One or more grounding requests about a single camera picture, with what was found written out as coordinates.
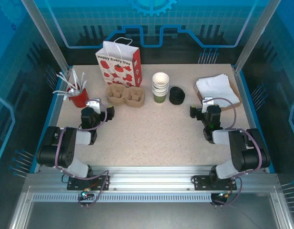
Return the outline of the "aluminium mounting rail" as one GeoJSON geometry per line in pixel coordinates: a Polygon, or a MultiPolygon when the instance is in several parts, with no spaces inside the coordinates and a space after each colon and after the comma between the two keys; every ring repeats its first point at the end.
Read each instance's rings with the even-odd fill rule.
{"type": "MultiPolygon", "coordinates": [[[[93,166],[95,175],[109,171],[108,192],[113,193],[193,193],[194,175],[208,175],[211,166],[93,166]]],[[[66,192],[62,173],[55,168],[41,166],[38,173],[28,174],[24,192],[66,192]]],[[[259,170],[242,176],[243,193],[281,192],[277,174],[259,170]]]]}

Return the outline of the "grey metal panel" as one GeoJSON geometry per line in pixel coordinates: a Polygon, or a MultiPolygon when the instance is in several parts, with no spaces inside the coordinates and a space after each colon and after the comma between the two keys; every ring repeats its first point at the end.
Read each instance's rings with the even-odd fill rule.
{"type": "Polygon", "coordinates": [[[4,229],[294,229],[282,193],[243,193],[229,206],[202,202],[104,201],[80,207],[70,196],[22,193],[4,229]]]}

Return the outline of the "left connector board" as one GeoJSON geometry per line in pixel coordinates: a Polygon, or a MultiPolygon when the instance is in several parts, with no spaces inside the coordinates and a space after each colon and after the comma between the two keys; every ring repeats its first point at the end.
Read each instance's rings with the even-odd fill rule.
{"type": "Polygon", "coordinates": [[[87,200],[87,199],[92,198],[94,195],[93,195],[93,194],[90,194],[90,191],[91,191],[90,188],[85,188],[85,189],[81,192],[81,194],[79,195],[79,197],[78,197],[78,201],[84,201],[84,200],[87,200]]]}

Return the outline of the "white red paper gift bag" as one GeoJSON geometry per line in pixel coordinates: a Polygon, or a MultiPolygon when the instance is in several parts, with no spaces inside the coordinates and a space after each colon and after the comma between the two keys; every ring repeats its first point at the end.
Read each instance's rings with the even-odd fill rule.
{"type": "Polygon", "coordinates": [[[119,83],[126,87],[139,87],[142,83],[141,55],[138,47],[131,46],[132,39],[117,38],[104,41],[103,47],[96,52],[103,78],[108,83],[119,83]],[[123,39],[127,44],[118,43],[123,39]]]}

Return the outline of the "connector board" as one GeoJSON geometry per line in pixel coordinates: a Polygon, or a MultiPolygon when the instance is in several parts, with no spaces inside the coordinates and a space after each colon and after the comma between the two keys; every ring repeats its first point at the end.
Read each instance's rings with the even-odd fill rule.
{"type": "Polygon", "coordinates": [[[87,199],[92,198],[94,195],[93,195],[93,194],[90,194],[90,191],[91,191],[90,188],[85,188],[85,189],[81,192],[81,194],[79,195],[79,197],[78,197],[78,201],[84,201],[84,200],[87,200],[87,199]]]}
{"type": "Polygon", "coordinates": [[[227,201],[227,198],[232,194],[232,191],[225,191],[222,193],[212,193],[211,199],[212,201],[218,200],[218,201],[227,201]]]}

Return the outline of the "brown cardboard cup carrier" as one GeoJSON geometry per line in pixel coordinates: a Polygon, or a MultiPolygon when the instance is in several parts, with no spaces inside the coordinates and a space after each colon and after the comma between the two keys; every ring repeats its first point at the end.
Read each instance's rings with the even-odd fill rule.
{"type": "Polygon", "coordinates": [[[107,87],[106,96],[112,105],[126,104],[129,107],[140,108],[145,101],[145,91],[140,87],[125,87],[122,84],[113,83],[107,87]]]}

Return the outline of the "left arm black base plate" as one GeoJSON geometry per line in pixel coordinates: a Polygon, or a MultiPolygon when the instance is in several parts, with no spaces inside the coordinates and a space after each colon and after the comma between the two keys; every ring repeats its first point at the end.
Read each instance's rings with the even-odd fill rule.
{"type": "Polygon", "coordinates": [[[106,176],[100,176],[92,180],[81,180],[70,177],[67,184],[67,190],[83,191],[90,188],[92,191],[99,191],[104,183],[106,176]]]}

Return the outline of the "aluminium frame post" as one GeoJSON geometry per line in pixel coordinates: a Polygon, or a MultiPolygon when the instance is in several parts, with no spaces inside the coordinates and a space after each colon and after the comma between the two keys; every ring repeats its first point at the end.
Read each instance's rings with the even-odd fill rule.
{"type": "Polygon", "coordinates": [[[46,42],[59,67],[63,72],[68,73],[69,66],[34,0],[21,0],[21,2],[46,42]]]}
{"type": "Polygon", "coordinates": [[[254,30],[252,31],[246,45],[244,46],[236,64],[234,67],[234,73],[239,74],[248,60],[251,52],[259,41],[261,35],[263,34],[266,26],[268,25],[270,19],[272,18],[274,12],[276,11],[281,0],[269,0],[264,11],[262,12],[259,21],[257,22],[254,30]]]}

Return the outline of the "red straw container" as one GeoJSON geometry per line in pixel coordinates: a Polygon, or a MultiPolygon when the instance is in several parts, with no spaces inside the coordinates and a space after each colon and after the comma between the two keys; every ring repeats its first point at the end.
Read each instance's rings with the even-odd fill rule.
{"type": "Polygon", "coordinates": [[[70,96],[68,100],[72,101],[76,107],[84,108],[86,106],[86,101],[89,100],[89,96],[86,89],[84,88],[81,94],[77,96],[70,96]]]}

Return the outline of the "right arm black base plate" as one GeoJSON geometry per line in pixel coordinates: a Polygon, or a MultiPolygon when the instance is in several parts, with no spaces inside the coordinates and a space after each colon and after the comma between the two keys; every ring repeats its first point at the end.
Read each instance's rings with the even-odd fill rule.
{"type": "Polygon", "coordinates": [[[195,175],[191,178],[191,182],[194,185],[194,189],[196,191],[206,190],[206,191],[214,191],[214,190],[224,190],[224,191],[234,191],[237,189],[236,182],[228,179],[218,179],[211,178],[206,175],[195,175]]]}

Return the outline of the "left aluminium frame post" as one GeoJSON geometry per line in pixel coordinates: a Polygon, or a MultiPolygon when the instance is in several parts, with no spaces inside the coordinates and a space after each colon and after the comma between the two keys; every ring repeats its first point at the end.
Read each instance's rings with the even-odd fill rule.
{"type": "Polygon", "coordinates": [[[63,72],[68,73],[69,66],[34,0],[21,0],[21,2],[46,42],[59,67],[63,72]]]}

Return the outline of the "right connector board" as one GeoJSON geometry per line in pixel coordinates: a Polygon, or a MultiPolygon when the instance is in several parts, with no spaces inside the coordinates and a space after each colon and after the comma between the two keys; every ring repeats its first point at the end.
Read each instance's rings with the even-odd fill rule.
{"type": "Polygon", "coordinates": [[[212,201],[218,200],[218,201],[227,201],[227,198],[232,194],[232,191],[225,191],[222,193],[212,193],[211,199],[212,201]]]}

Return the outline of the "white napkin stack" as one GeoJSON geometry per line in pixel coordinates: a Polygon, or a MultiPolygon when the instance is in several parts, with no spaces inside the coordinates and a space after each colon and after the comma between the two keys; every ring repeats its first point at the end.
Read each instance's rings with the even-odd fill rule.
{"type": "Polygon", "coordinates": [[[233,104],[240,103],[238,96],[233,91],[228,76],[220,74],[214,77],[200,78],[195,86],[194,90],[202,98],[213,97],[213,98],[225,98],[233,104]]]}

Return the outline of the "right aluminium frame post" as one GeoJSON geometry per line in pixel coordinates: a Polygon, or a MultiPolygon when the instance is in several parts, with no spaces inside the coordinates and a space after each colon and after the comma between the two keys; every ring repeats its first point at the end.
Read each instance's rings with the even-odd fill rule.
{"type": "Polygon", "coordinates": [[[268,25],[270,19],[272,18],[274,12],[276,11],[281,0],[269,0],[264,11],[262,12],[259,21],[257,22],[254,30],[252,31],[246,45],[244,46],[236,64],[234,67],[234,73],[239,74],[248,60],[251,52],[259,41],[261,35],[263,34],[266,26],[268,25]]]}

